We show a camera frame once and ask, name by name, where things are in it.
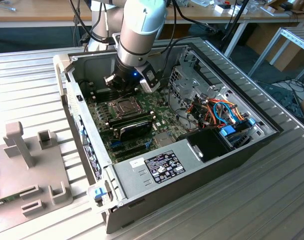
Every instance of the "wooden desk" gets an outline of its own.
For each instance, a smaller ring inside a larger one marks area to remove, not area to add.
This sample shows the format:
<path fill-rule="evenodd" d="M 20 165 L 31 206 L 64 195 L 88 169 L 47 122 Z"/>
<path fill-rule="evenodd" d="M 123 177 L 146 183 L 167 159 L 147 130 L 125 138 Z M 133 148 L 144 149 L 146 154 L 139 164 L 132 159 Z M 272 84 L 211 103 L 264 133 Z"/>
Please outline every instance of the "wooden desk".
<path fill-rule="evenodd" d="M 59 27 L 73 26 L 73 12 L 67 0 L 12 0 L 12 7 L 16 8 L 16 12 L 0 9 L 0 28 L 25 28 L 25 27 Z M 81 18 L 87 26 L 91 23 L 91 11 L 81 0 L 80 4 Z M 230 15 L 219 14 L 214 11 L 213 6 L 202 7 L 190 2 L 189 7 L 182 7 L 182 13 L 191 19 L 198 20 L 208 24 L 228 23 Z M 229 57 L 236 43 L 240 39 L 243 31 L 248 23 L 287 23 L 289 21 L 297 21 L 299 26 L 304 25 L 304 15 L 298 19 L 292 17 L 273 17 L 263 10 L 259 9 L 255 13 L 248 13 L 239 19 L 239 27 L 234 34 L 225 56 Z M 168 7 L 168 15 L 166 24 L 174 22 L 173 8 Z M 182 19 L 177 14 L 178 24 L 187 24 L 188 21 Z"/>

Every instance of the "black cable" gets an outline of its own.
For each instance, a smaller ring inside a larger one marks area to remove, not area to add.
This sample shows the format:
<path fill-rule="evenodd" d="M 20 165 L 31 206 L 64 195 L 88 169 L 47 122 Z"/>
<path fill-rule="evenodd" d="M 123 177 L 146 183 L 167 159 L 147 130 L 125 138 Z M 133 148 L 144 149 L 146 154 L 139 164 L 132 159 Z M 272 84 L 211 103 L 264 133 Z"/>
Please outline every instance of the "black cable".
<path fill-rule="evenodd" d="M 89 41 L 86 43 L 86 45 L 84 46 L 84 51 L 83 52 L 86 52 L 86 48 L 88 47 L 88 43 Z"/>
<path fill-rule="evenodd" d="M 186 117 L 184 117 L 184 116 L 182 116 L 182 115 L 179 115 L 178 113 L 176 113 L 176 112 L 172 109 L 172 107 L 171 107 L 171 105 L 170 105 L 170 95 L 171 95 L 171 90 L 172 90 L 173 82 L 174 82 L 174 81 L 172 81 L 172 83 L 171 83 L 171 85 L 170 85 L 170 88 L 168 89 L 168 99 L 167 99 L 168 108 L 169 108 L 175 115 L 179 116 L 180 118 L 185 119 L 185 120 L 187 120 L 187 121 L 189 121 L 189 122 L 191 122 L 191 123 L 193 123 L 193 124 L 196 124 L 194 121 L 192 121 L 192 120 L 190 120 L 190 119 L 188 119 L 188 118 L 186 118 Z"/>
<path fill-rule="evenodd" d="M 186 115 L 187 119 L 189 119 L 189 116 L 190 116 L 189 114 Z M 189 124 L 190 124 L 189 129 L 191 129 L 191 122 L 189 122 Z"/>
<path fill-rule="evenodd" d="M 287 24 L 287 26 L 290 27 L 290 23 L 291 23 L 292 17 L 291 17 L 291 15 L 288 12 L 286 12 L 286 14 L 290 17 L 290 22 Z"/>
<path fill-rule="evenodd" d="M 96 23 L 92 26 L 90 32 L 93 31 L 93 29 L 99 24 L 99 22 L 100 22 L 100 20 L 101 20 L 102 6 L 103 6 L 103 3 L 100 4 L 100 11 L 98 12 L 98 20 L 97 20 Z"/>
<path fill-rule="evenodd" d="M 298 14 L 295 13 L 295 12 L 292 12 L 292 13 L 293 13 L 293 15 L 295 16 L 296 22 L 298 23 Z"/>
<path fill-rule="evenodd" d="M 81 14 L 81 12 L 80 12 L 80 2 L 81 2 L 80 0 L 77 0 L 76 12 L 78 13 L 78 15 Z M 74 16 L 74 19 L 73 19 L 73 21 L 74 21 L 74 29 L 73 29 L 73 35 L 72 35 L 72 40 L 73 40 L 73 46 L 74 47 L 78 46 L 77 40 L 75 40 L 75 34 L 76 34 L 77 25 L 79 24 L 79 21 L 78 20 L 76 21 L 75 17 L 76 16 Z"/>
<path fill-rule="evenodd" d="M 175 112 L 177 112 L 178 110 L 182 110 L 183 111 L 183 110 L 186 110 L 186 108 L 184 108 L 184 107 L 178 108 L 178 109 L 175 110 Z"/>
<path fill-rule="evenodd" d="M 238 20 L 240 19 L 240 17 L 241 17 L 241 15 L 242 15 L 242 13 L 243 13 L 243 11 L 244 11 L 244 9 L 245 9 L 245 7 L 246 7 L 248 1 L 249 1 L 249 0 L 244 0 L 244 1 L 243 1 L 243 4 L 242 4 L 240 10 L 238 11 L 238 13 L 237 13 L 237 15 L 236 15 L 236 17 L 235 17 L 235 19 L 234 19 L 234 21 L 233 21 L 231 27 L 228 29 L 228 31 L 227 31 L 225 37 L 224 37 L 224 38 L 222 39 L 222 41 L 221 41 L 221 44 L 220 44 L 220 46 L 219 46 L 219 48 L 218 48 L 219 51 L 223 51 L 223 49 L 224 49 L 226 43 L 228 42 L 228 40 L 229 40 L 229 38 L 230 38 L 232 32 L 234 31 L 235 27 L 237 26 L 237 22 L 238 22 Z"/>
<path fill-rule="evenodd" d="M 75 6 L 74 6 L 74 4 L 73 4 L 73 2 L 72 2 L 72 0 L 68 0 L 68 2 L 69 2 L 70 6 L 71 6 L 71 8 L 72 8 L 72 11 L 74 12 L 74 15 L 76 16 L 76 18 L 77 18 L 78 21 L 80 22 L 80 24 L 81 24 L 82 28 L 84 29 L 84 31 L 85 31 L 91 38 L 93 38 L 95 41 L 98 41 L 99 43 L 101 43 L 102 40 L 101 40 L 101 39 L 98 39 L 98 38 L 95 37 L 95 36 L 93 36 L 93 35 L 89 32 L 89 30 L 86 28 L 86 26 L 85 26 L 84 22 L 82 21 L 80 15 L 77 13 L 77 11 L 76 11 L 76 9 L 75 9 Z"/>
<path fill-rule="evenodd" d="M 105 12 L 105 17 L 106 17 L 105 23 L 107 24 L 107 10 L 106 10 L 106 5 L 105 5 L 105 3 L 103 4 L 103 7 L 104 7 L 104 12 Z M 108 26 L 105 26 L 105 28 L 106 28 L 107 37 L 108 37 Z"/>
<path fill-rule="evenodd" d="M 287 76 L 285 78 L 285 80 L 276 81 L 273 84 L 278 84 L 279 87 L 285 88 L 282 85 L 280 85 L 280 83 L 285 83 L 293 92 L 303 93 L 304 92 L 304 82 L 303 81 L 304 81 L 304 79 L 303 80 L 291 79 L 290 77 Z M 299 88 L 302 88 L 302 90 L 294 89 L 292 86 L 297 86 Z"/>
<path fill-rule="evenodd" d="M 73 29 L 73 35 L 72 35 L 72 41 L 73 41 L 73 46 L 76 47 L 77 44 L 75 44 L 75 31 L 76 31 L 76 24 L 74 25 Z"/>
<path fill-rule="evenodd" d="M 198 35 L 192 35 L 192 36 L 184 36 L 184 37 L 180 37 L 180 38 L 178 38 L 178 39 L 176 39 L 173 43 L 172 43 L 172 45 L 169 47 L 169 49 L 168 49 L 168 51 L 167 51 L 167 54 L 166 54 L 166 57 L 165 57 L 165 61 L 164 61 L 164 66 L 163 66 L 163 74 L 164 74 L 164 71 L 165 71 L 165 68 L 166 68 L 166 65 L 167 65 L 167 61 L 168 61 L 168 57 L 169 57 L 169 55 L 170 55 L 170 53 L 171 53 L 171 50 L 172 50 L 172 48 L 174 47 L 174 45 L 177 43 L 177 42 L 179 42 L 179 41 L 181 41 L 181 40 L 185 40 L 185 39 L 190 39 L 190 38 L 197 38 L 197 37 L 204 37 L 204 36 L 207 36 L 207 34 L 198 34 Z"/>
<path fill-rule="evenodd" d="M 230 21 L 229 21 L 229 22 L 228 22 L 228 24 L 227 24 L 227 27 L 226 27 L 225 33 L 227 32 L 228 28 L 230 27 L 231 21 L 232 21 L 233 16 L 234 16 L 234 12 L 235 12 L 235 8 L 236 8 L 236 4 L 237 4 L 237 1 L 235 0 L 234 9 L 233 9 L 233 13 L 232 13 L 232 16 L 231 16 L 231 18 L 230 18 Z"/>
<path fill-rule="evenodd" d="M 202 26 L 202 25 L 196 24 L 196 26 L 199 27 L 201 30 L 204 30 L 204 31 L 207 30 L 207 28 L 204 28 L 204 26 Z"/>
<path fill-rule="evenodd" d="M 176 28 L 176 7 L 173 5 L 173 8 L 174 8 L 174 26 L 173 26 L 173 31 L 172 31 L 171 39 L 170 39 L 169 43 L 167 44 L 167 46 L 162 51 L 159 51 L 159 52 L 156 52 L 156 53 L 152 53 L 151 55 L 149 55 L 149 57 L 159 56 L 159 55 L 163 54 L 170 47 L 170 45 L 171 45 L 171 43 L 173 41 L 174 33 L 175 33 L 175 28 Z"/>
<path fill-rule="evenodd" d="M 174 26 L 173 26 L 172 36 L 171 36 L 170 42 L 167 44 L 166 48 L 161 51 L 161 54 L 166 52 L 166 50 L 170 47 L 170 45 L 173 41 L 173 38 L 174 38 L 174 33 L 175 33 L 175 28 L 176 28 L 176 7 L 175 7 L 175 5 L 173 5 L 173 8 L 174 8 Z"/>
<path fill-rule="evenodd" d="M 199 22 L 199 21 L 195 21 L 195 20 L 192 20 L 192 19 L 190 19 L 190 18 L 188 18 L 188 17 L 185 17 L 185 16 L 182 14 L 182 12 L 181 12 L 181 10 L 180 10 L 180 7 L 178 6 L 176 0 L 172 0 L 172 3 L 173 3 L 173 5 L 176 7 L 176 9 L 177 9 L 177 11 L 178 11 L 178 13 L 179 13 L 179 15 L 181 16 L 182 19 L 185 19 L 185 20 L 187 20 L 187 21 L 189 21 L 189 22 L 191 22 L 191 23 L 194 23 L 194 24 L 199 24 L 199 25 L 205 26 L 205 27 L 211 29 L 212 31 L 214 31 L 214 32 L 213 32 L 214 34 L 217 32 L 217 30 L 216 30 L 214 27 L 209 26 L 209 25 L 206 24 L 206 23 L 201 23 L 201 22 Z"/>

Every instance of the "blue latch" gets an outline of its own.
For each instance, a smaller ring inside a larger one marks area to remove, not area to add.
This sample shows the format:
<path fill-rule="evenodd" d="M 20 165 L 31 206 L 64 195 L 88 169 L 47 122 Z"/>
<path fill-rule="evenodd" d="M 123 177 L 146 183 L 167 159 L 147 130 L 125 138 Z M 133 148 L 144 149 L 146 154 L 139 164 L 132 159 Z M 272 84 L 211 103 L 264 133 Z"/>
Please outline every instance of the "blue latch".
<path fill-rule="evenodd" d="M 248 121 L 250 122 L 251 125 L 254 125 L 256 123 L 256 121 L 253 118 L 248 119 Z"/>
<path fill-rule="evenodd" d="M 94 199 L 97 200 L 98 198 L 102 197 L 103 195 L 107 194 L 107 191 L 103 187 L 98 187 L 94 190 Z"/>
<path fill-rule="evenodd" d="M 227 136 L 229 134 L 232 134 L 236 132 L 235 129 L 232 126 L 225 126 L 221 128 L 221 134 L 223 134 L 223 136 Z"/>

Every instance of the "motherboard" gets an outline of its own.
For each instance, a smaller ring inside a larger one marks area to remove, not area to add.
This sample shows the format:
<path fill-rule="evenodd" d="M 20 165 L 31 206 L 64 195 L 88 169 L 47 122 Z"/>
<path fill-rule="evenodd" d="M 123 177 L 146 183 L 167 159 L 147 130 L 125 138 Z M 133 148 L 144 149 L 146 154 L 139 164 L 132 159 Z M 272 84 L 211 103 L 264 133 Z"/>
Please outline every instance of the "motherboard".
<path fill-rule="evenodd" d="M 169 145 L 189 131 L 168 107 L 167 95 L 137 89 L 130 97 L 98 103 L 87 101 L 89 111 L 114 163 Z"/>

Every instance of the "white label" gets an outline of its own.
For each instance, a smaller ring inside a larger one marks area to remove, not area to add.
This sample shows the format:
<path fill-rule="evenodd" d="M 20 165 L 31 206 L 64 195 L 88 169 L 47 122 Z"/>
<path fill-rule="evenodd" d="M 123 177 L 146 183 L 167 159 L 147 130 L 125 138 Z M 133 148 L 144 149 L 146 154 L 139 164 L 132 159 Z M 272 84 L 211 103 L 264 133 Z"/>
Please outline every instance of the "white label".
<path fill-rule="evenodd" d="M 132 168 L 136 168 L 136 167 L 139 167 L 141 165 L 144 165 L 144 158 L 140 157 L 138 159 L 130 161 L 130 164 L 131 164 Z"/>
<path fill-rule="evenodd" d="M 179 167 L 176 168 L 176 171 L 179 171 L 179 170 L 181 170 L 182 168 L 183 168 L 182 166 L 179 166 Z"/>

